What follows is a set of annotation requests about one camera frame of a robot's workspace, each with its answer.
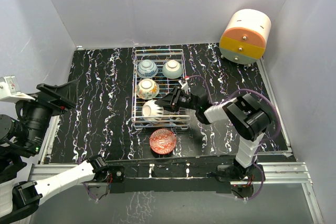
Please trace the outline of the white bowl brown rim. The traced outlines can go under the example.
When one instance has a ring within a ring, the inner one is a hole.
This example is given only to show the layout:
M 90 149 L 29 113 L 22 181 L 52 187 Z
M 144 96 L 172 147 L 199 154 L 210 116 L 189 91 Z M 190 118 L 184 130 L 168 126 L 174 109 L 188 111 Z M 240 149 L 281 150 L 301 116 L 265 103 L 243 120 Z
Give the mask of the white bowl brown rim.
M 148 100 L 142 107 L 142 118 L 149 122 L 158 122 L 162 120 L 164 109 L 155 103 L 155 100 Z

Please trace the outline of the cream bowl leaf pattern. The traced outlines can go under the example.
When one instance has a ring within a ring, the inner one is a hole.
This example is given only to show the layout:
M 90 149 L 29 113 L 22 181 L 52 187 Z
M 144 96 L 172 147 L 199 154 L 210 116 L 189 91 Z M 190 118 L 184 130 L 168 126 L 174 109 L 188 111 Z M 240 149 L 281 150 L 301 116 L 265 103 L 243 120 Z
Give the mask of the cream bowl leaf pattern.
M 151 100 L 159 94 L 159 85 L 152 79 L 143 79 L 136 85 L 136 94 L 140 99 Z

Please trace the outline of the pale green bowl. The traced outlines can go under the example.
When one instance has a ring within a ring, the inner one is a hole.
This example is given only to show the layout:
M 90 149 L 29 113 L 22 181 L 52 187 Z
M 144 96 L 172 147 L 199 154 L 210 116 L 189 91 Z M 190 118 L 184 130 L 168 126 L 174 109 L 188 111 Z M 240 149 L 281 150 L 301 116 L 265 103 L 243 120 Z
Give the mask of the pale green bowl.
M 182 65 L 176 60 L 167 61 L 162 69 L 163 75 L 168 79 L 178 79 L 182 72 Z

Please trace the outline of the red patterned bowl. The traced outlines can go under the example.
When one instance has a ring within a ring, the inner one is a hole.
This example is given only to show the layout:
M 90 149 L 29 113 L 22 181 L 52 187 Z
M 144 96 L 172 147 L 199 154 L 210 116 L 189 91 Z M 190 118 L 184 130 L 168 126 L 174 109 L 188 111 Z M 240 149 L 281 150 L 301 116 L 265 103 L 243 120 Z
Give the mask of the red patterned bowl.
M 160 155 L 169 154 L 176 147 L 176 136 L 168 129 L 158 129 L 151 134 L 149 143 L 153 152 Z

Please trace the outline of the blue white patterned bowl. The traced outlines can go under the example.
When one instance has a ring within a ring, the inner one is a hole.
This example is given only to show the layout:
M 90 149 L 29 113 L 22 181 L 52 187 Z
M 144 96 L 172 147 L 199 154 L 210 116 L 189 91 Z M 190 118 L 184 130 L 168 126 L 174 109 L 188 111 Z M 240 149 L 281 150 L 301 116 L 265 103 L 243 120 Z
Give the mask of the blue white patterned bowl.
M 151 79 L 158 73 L 158 67 L 152 60 L 142 60 L 137 66 L 137 74 L 142 79 Z

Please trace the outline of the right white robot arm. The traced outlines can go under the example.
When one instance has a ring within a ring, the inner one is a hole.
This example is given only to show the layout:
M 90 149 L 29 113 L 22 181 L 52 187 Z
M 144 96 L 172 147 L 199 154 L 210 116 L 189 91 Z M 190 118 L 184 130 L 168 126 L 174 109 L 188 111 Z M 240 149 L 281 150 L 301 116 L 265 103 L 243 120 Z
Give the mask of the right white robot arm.
M 170 112 L 177 112 L 180 108 L 194 110 L 196 118 L 202 124 L 229 120 L 239 134 L 238 152 L 231 166 L 213 175 L 247 180 L 253 174 L 257 150 L 267 127 L 272 123 L 272 116 L 250 94 L 239 95 L 214 105 L 206 94 L 199 97 L 186 94 L 181 88 L 175 87 L 156 100 L 155 104 Z

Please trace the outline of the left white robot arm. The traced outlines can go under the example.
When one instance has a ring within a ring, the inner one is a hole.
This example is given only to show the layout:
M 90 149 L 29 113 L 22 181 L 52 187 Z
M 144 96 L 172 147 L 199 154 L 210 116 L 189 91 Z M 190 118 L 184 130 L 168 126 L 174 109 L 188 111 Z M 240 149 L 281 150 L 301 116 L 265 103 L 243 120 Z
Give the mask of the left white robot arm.
M 1 115 L 1 223 L 20 221 L 56 194 L 108 177 L 108 166 L 98 155 L 46 179 L 15 182 L 27 165 L 22 158 L 40 152 L 51 118 L 76 107 L 77 81 L 60 86 L 41 83 L 36 88 L 38 92 L 25 94 L 15 76 L 1 77 L 1 101 L 13 103 L 17 115 Z

